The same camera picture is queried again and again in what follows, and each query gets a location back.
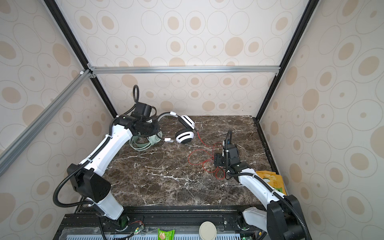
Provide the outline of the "mint green headphones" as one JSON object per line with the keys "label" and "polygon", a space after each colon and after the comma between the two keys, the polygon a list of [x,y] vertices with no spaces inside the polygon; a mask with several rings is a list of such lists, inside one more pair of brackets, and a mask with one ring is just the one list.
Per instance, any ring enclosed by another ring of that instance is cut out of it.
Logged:
{"label": "mint green headphones", "polygon": [[141,138],[139,136],[133,136],[129,140],[129,144],[132,149],[141,152],[149,149],[150,147],[154,146],[155,144],[159,143],[162,140],[163,133],[160,131],[155,135]]}

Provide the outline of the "white black red-cable headphones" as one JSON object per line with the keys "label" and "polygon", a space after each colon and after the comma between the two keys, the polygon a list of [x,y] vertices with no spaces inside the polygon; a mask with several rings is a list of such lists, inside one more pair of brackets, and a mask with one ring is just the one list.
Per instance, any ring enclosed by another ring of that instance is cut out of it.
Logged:
{"label": "white black red-cable headphones", "polygon": [[[200,142],[207,149],[197,149],[197,150],[192,151],[188,155],[188,158],[187,158],[188,163],[192,166],[200,166],[207,173],[215,174],[215,178],[218,180],[225,179],[226,175],[225,175],[225,170],[223,169],[223,167],[215,167],[215,169],[213,171],[210,171],[206,168],[206,164],[213,164],[214,163],[215,150],[217,150],[219,148],[219,146],[221,146],[221,144],[220,143],[214,143],[213,145],[207,145],[202,140],[202,138],[200,137],[200,133],[196,128],[196,123],[187,115],[178,115],[175,112],[165,112],[165,113],[160,114],[157,117],[158,123],[160,123],[161,120],[164,119],[165,117],[176,118],[179,121],[179,123],[182,124],[182,126],[184,128],[179,130],[178,132],[176,132],[174,138],[161,137],[159,135],[160,133],[157,134],[157,137],[160,138],[161,140],[163,140],[164,142],[167,142],[167,143],[177,142],[179,144],[186,145],[194,139],[195,135],[197,135]],[[190,161],[190,157],[194,153],[197,153],[197,152],[204,152],[209,156],[209,158],[207,160],[204,160],[204,161],[199,162],[199,163],[192,163]]]}

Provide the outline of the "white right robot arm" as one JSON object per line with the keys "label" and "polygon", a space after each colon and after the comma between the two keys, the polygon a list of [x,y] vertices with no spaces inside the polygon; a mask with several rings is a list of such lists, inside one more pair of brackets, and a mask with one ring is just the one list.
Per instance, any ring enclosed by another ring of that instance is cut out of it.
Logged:
{"label": "white right robot arm", "polygon": [[214,156],[214,165],[225,168],[225,176],[235,179],[262,203],[242,213],[245,223],[266,232],[272,240],[310,240],[312,237],[298,199],[284,195],[265,182],[246,162],[241,162],[236,145],[223,142],[222,153]]}

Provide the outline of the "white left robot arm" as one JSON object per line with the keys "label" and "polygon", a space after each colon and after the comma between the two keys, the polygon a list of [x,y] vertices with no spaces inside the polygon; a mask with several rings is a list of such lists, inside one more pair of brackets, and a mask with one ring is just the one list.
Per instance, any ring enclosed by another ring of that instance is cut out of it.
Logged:
{"label": "white left robot arm", "polygon": [[[60,208],[71,208],[79,205],[91,205],[110,220],[121,218],[124,208],[111,192],[111,184],[103,175],[118,151],[132,137],[150,137],[160,131],[157,120],[142,120],[127,115],[114,118],[109,132],[98,147],[78,165],[71,164],[67,168],[68,176],[57,186],[53,193],[53,202]],[[86,198],[85,201],[72,204],[60,202],[59,193],[70,181],[75,192]]]}

